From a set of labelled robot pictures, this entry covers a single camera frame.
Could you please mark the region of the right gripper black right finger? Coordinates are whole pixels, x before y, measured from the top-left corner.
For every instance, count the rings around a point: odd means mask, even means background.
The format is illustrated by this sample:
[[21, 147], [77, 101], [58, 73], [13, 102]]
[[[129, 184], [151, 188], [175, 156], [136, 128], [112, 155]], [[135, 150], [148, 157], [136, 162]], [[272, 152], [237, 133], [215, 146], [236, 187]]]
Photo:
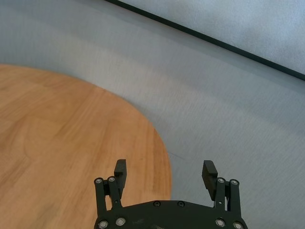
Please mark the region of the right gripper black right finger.
[[214, 208], [232, 213], [241, 213], [239, 181], [231, 179], [226, 181], [218, 177], [216, 167], [211, 160], [203, 162], [202, 178]]

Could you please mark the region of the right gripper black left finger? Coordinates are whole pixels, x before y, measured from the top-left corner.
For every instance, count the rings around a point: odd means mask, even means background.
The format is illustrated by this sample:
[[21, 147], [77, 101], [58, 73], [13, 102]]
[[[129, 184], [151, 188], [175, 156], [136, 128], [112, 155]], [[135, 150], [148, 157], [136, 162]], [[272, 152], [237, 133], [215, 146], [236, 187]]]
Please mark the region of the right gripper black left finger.
[[110, 197], [112, 209], [121, 208], [121, 198], [123, 189], [125, 187], [127, 177], [126, 160], [119, 159], [116, 162], [114, 175], [108, 177], [106, 180], [98, 177], [94, 180], [96, 205], [98, 212], [106, 212], [106, 196]]

